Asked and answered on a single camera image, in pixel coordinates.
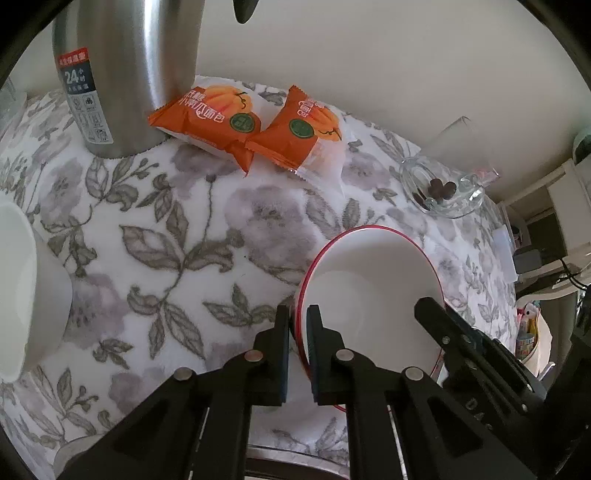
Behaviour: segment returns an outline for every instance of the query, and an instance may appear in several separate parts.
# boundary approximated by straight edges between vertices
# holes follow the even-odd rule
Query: plastic wrapper
[[[246,147],[295,172],[314,187],[343,194],[340,175],[349,142],[355,140],[340,110],[292,86],[285,105]]]
[[[253,152],[245,143],[266,128],[279,111],[233,80],[197,76],[194,87],[148,117],[150,125],[248,172]]]

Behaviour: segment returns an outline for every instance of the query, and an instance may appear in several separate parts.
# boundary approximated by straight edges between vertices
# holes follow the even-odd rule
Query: table
[[[282,105],[281,89],[244,83]],[[85,150],[65,96],[28,101],[0,155],[0,191],[72,275],[74,296],[59,350],[13,384],[0,384],[0,423],[40,479],[60,447],[107,432],[179,366],[221,367],[269,328],[322,246],[345,229],[380,224],[416,241],[446,300],[514,349],[515,292],[504,282],[487,198],[458,220],[422,214],[398,169],[418,147],[347,113],[345,197],[325,198],[294,174],[235,163],[170,139],[135,157]],[[348,463],[345,416],[312,402],[290,352],[288,402],[256,407],[249,442]]]

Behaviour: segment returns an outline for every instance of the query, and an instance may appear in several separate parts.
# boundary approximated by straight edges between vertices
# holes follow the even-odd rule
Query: orange snack package
[[[248,172],[254,154],[245,143],[277,111],[275,105],[238,82],[197,76],[192,90],[156,110],[148,122],[218,157],[235,159]]]
[[[250,137],[246,147],[320,190],[342,194],[345,152],[354,140],[340,110],[308,97],[293,85],[269,128]]]

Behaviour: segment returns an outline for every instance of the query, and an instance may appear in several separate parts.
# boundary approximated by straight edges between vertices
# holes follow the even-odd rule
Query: white cup
[[[61,342],[72,304],[66,269],[21,209],[0,199],[0,378],[17,380]]]

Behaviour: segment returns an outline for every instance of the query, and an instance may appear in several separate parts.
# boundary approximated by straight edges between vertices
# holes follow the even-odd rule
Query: metal screw
[[[406,375],[409,380],[418,382],[423,378],[423,370],[421,370],[419,367],[408,367],[405,370],[404,375]]]
[[[184,382],[193,376],[193,370],[189,367],[180,367],[174,371],[173,377],[179,382]]]
[[[263,355],[262,352],[259,350],[249,350],[248,352],[246,352],[244,354],[244,359],[247,362],[256,363],[256,362],[260,362],[264,356],[265,355]]]
[[[336,352],[336,358],[339,359],[341,362],[350,362],[355,354],[349,350],[348,348],[342,348],[338,352]]]

